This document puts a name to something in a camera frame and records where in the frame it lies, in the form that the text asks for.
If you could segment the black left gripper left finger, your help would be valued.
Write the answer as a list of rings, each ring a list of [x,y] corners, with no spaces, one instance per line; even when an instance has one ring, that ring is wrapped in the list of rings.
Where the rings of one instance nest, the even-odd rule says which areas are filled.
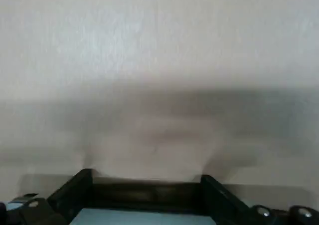
[[[27,193],[0,203],[2,225],[68,225],[88,203],[91,169],[82,169],[48,196]]]

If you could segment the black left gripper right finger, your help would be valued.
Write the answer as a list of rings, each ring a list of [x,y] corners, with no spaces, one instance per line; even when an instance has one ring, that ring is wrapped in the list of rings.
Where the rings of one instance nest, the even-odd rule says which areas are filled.
[[[317,225],[319,212],[292,206],[287,211],[262,205],[248,206],[210,175],[202,175],[200,186],[208,214],[217,225]]]

